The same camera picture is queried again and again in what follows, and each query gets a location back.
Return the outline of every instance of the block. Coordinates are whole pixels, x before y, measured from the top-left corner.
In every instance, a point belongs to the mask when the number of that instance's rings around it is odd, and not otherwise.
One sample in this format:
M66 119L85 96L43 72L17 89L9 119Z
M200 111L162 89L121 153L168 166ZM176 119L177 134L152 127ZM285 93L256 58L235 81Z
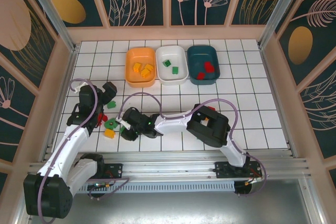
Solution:
M150 64L146 64L145 68L148 69L149 71L152 71L154 69L154 67Z
M169 60L164 61L163 64L165 65L165 67L169 67L171 65Z
M117 105L116 105L116 102L115 101L110 101L108 104L107 104L107 108L108 109L113 109L115 108Z
M104 127L109 130L114 130L116 127L118 127L118 123L115 118L111 118L104 123Z
M205 72L213 73L215 72L215 67L211 64L210 61L204 63Z
M179 73L179 67L173 67L173 74Z
M142 76L143 78L148 77L149 74L150 74L150 71L149 71L147 68L145 68L145 69L143 69L143 70L141 71L141 76Z
M139 73L140 68L141 68L141 64L140 63L135 63L134 66L133 66L133 71L136 72L136 73Z
M197 80L203 80L205 78L205 73L199 72L197 76Z
M116 136L116 133L114 132L114 130L106 129L104 132L104 136L114 138Z

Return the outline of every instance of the yellow block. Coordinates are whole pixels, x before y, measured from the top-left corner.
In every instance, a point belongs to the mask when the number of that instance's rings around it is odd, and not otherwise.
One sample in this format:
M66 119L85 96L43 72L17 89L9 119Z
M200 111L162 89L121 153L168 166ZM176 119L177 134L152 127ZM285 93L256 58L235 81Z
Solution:
M148 77L149 74L150 74L150 71L149 71L147 68L145 68L144 70L141 71L141 76L142 76L143 78Z
M140 63L136 63L133 66L133 71L136 72L136 73L139 73L140 68L141 68L141 64Z
M152 71L154 67L150 64L146 64L145 68L147 68L149 71Z
M106 129L104 135L109 138L114 138L116 133L113 130Z

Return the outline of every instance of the gray floor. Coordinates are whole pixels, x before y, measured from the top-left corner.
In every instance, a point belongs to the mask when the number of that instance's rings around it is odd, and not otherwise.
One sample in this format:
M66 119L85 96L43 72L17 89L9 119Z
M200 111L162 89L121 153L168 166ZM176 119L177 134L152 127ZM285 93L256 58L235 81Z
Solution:
M55 224L308 224L298 183L270 181L262 193L116 194L104 201L77 195L70 214ZM40 223L34 217L31 223Z

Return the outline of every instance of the cable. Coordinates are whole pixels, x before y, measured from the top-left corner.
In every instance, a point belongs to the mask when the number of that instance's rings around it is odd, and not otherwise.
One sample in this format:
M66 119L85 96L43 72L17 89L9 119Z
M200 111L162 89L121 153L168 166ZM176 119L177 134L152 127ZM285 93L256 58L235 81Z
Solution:
M250 154L248 154L248 153L245 153L245 152L243 152L241 149L239 149L239 147L237 146L237 144L236 144L235 141L233 140L233 137L232 137L232 135L233 135L233 131L234 131L234 129L236 128L236 125L237 125L237 122L238 122L238 110L237 110L237 108L235 107L235 105L234 105L233 103L231 103L230 101L227 101L227 100L225 100L225 99L219 99L219 98L218 98L218 99L211 99L211 100L208 100L208 101L205 101L205 102L201 103L200 105L198 105L196 108L194 108L191 112L189 112L189 113L186 114L186 115L180 115L180 116L169 117L169 116L165 116L165 115L163 115L163 113L162 113L162 105L161 105L161 103L159 102L159 100L158 100L155 96L153 96L152 94L146 93L146 92L137 92L137 93L134 93L134 94L130 95L129 97L127 97L127 98L125 99L125 101L124 101L123 104L121 105L120 111L119 111L119 113L118 113L118 119L120 119L120 115L121 115L122 109L123 109L124 105L126 104L126 102L127 102L131 97L133 97L133 96L135 96L135 95L143 95L143 94L145 94L145 95L149 95L150 97L152 97L152 98L158 103L158 105L159 105L159 107L160 107L160 112L159 112L159 114L160 114L160 116L161 116L163 119L166 119L166 120L174 120L174 119L181 119L181 118L188 117L188 116L192 115L194 112L196 112L200 107L202 107L202 106L204 106L204 105L206 105L206 104L208 104L208 103L210 103L210 102L225 102L225 103L229 104L229 105L233 108L233 110L235 111L235 122L233 123L232 128L231 128L230 133L229 133L229 138L230 138L230 140L231 140L231 142L232 142L234 148L235 148L239 153L241 153L241 154L243 154L243 155L245 155L245 156L247 156L247 157L249 157L249 158L252 158L252 159L254 159L255 161L257 161L257 162L260 164L260 166L262 167L263 171L264 171L264 182L263 182L263 185L260 187L260 189L259 189L258 191L254 192L254 193L251 193L251 194L246 194L246 196L254 195L255 193L260 192L260 191L265 187L265 184L266 184L266 181L267 181L267 172L266 172L266 169L265 169L264 165L262 164L262 162L261 162L259 159L257 159L256 157L254 157L254 156L252 156L252 155L250 155Z
M89 179L87 182L90 182L90 181L103 181L103 180L106 180L106 179ZM108 197L111 197L116 191L118 191L121 187L123 187L124 185L126 185L128 183L128 181L130 181L130 178L114 178L113 180L108 180L109 182L112 182L113 183L116 183L117 180L126 180L124 183L122 183L120 186L118 186L115 190L113 190L112 192L110 193L106 193L104 194L103 196L99 197L99 198L94 198L94 196L92 196L91 192L96 189L94 187L91 188L91 190L89 191L89 196L90 196L90 199L93 199L93 200L101 200L101 199L106 199Z
M50 174L51 170L53 169L52 167L54 166L55 162L56 162L56 159L58 158L59 154L61 153L61 151L63 150L64 146L66 145L66 143L70 140L70 138L83 126L85 125L90 119L91 117L93 116L93 114L95 113L96 111L96 108L97 108L97 104L98 104L98 95L97 95L97 92L92 84L91 81L89 80L86 80L86 79L82 79L82 78L77 78L77 79L73 79L71 82L70 82L70 89L72 91L75 91L71 84L74 82L74 81L82 81L82 82L86 82L90 88L93 90L93 93L94 93L94 105L93 105L93 109L91 111L91 113L89 114L89 116L80 124L78 125L69 135L68 137L65 139L65 141L62 143L61 147L58 149L57 153L55 154L55 157L52 159L48 169L47 169L47 172L46 174L44 175L43 179L42 179L42 182L41 182L41 185L40 185L40 188L38 190L38 195L37 195L37 211L38 211L38 216L41 220L41 222L43 224L51 224L55 221L55 218L53 218L50 222L46 222L43 218L43 214L42 214L42 206L41 206L41 198L42 198L42 191L43 191L43 187L44 187L44 184L46 183L46 180L48 178L48 175Z

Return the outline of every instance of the red block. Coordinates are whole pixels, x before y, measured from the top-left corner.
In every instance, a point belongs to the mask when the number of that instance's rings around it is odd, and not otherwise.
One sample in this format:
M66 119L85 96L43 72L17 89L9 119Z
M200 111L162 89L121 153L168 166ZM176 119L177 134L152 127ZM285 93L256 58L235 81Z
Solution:
M203 80L205 78L205 73L199 72L197 76L197 80Z
M215 72L215 67L211 64L210 61L204 63L205 72L213 73Z

